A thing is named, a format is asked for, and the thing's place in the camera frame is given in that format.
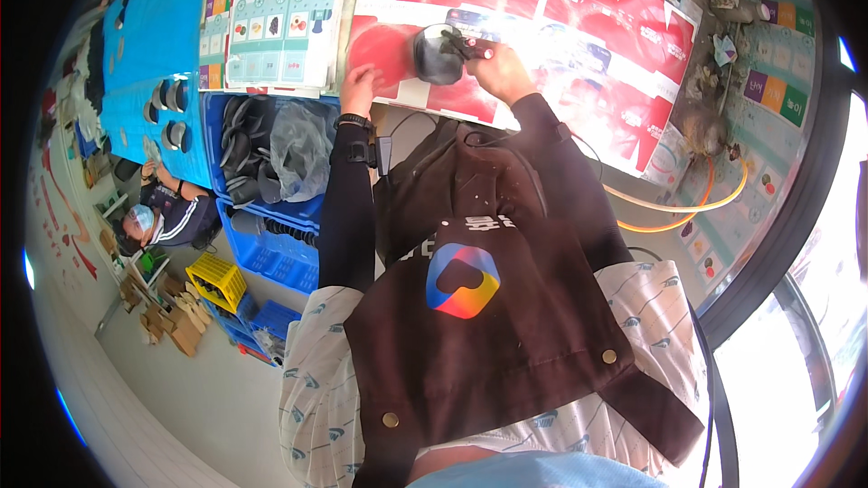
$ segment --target striped jacket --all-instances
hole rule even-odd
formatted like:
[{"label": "striped jacket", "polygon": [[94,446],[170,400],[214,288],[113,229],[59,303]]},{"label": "striped jacket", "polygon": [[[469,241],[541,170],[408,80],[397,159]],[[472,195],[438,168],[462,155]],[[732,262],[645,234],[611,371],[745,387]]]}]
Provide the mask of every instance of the striped jacket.
[{"label": "striped jacket", "polygon": [[139,203],[160,209],[151,245],[187,245],[217,218],[216,205],[211,198],[201,196],[186,200],[159,182],[142,187]]}]

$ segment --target blue tablecloth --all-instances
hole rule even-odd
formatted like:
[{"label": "blue tablecloth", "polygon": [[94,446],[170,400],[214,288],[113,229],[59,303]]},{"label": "blue tablecloth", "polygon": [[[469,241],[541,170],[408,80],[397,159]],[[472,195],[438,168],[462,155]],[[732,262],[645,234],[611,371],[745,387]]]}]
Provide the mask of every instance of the blue tablecloth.
[{"label": "blue tablecloth", "polygon": [[[199,24],[202,0],[129,0],[123,27],[114,20],[123,0],[108,7],[103,28],[105,95],[100,122],[111,139],[112,153],[143,163],[142,136],[153,138],[169,172],[185,181],[211,187],[202,134],[199,103]],[[118,44],[123,37],[123,54]],[[160,111],[158,125],[145,121],[142,110],[161,80],[186,78],[188,105],[184,113]],[[168,121],[184,121],[190,132],[187,153],[162,146]]]}]

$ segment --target window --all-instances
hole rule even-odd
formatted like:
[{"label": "window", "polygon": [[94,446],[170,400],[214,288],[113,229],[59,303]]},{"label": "window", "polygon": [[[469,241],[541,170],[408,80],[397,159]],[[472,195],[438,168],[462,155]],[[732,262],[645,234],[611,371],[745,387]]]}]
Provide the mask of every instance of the window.
[{"label": "window", "polygon": [[714,351],[742,487],[793,485],[865,346],[868,294],[859,279],[855,219],[866,152],[865,106],[853,95],[835,179],[806,244],[774,292]]},{"label": "window", "polygon": [[714,351],[739,453],[741,488],[795,483],[817,450],[805,358],[774,295]]},{"label": "window", "polygon": [[856,187],[868,151],[865,106],[852,95],[844,150],[826,205],[805,247],[790,267],[817,320],[831,359],[835,386],[847,387],[865,336],[865,286],[856,257]]}]

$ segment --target hand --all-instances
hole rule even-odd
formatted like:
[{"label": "hand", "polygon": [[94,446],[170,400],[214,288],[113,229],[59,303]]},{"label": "hand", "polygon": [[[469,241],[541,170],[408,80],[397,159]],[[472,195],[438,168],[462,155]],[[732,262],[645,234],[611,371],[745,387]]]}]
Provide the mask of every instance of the hand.
[{"label": "hand", "polygon": [[160,183],[166,184],[166,183],[168,183],[168,181],[170,179],[172,179],[172,174],[168,173],[168,170],[166,169],[166,165],[163,163],[160,163],[156,167],[156,172],[157,172],[157,179],[160,180]]},{"label": "hand", "polygon": [[467,73],[476,76],[480,87],[510,107],[521,97],[538,92],[515,50],[496,42],[487,46],[494,50],[494,57],[466,63]]},{"label": "hand", "polygon": [[371,119],[371,103],[374,92],[383,86],[382,70],[374,70],[374,65],[362,65],[346,74],[340,86],[340,110]]},{"label": "hand", "polygon": [[145,164],[142,165],[142,184],[147,185],[151,182],[151,176],[154,175],[154,170],[157,168],[157,164],[153,160],[148,160]]}]

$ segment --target wristwatch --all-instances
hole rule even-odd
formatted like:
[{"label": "wristwatch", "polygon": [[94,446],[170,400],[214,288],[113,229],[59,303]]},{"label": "wristwatch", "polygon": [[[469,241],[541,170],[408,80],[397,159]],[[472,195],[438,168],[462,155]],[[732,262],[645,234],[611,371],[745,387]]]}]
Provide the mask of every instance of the wristwatch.
[{"label": "wristwatch", "polygon": [[361,115],[356,115],[355,113],[345,113],[338,117],[338,120],[335,121],[336,126],[340,126],[341,123],[350,123],[352,125],[360,126],[369,134],[374,134],[374,123],[368,120],[367,117],[362,117]]}]

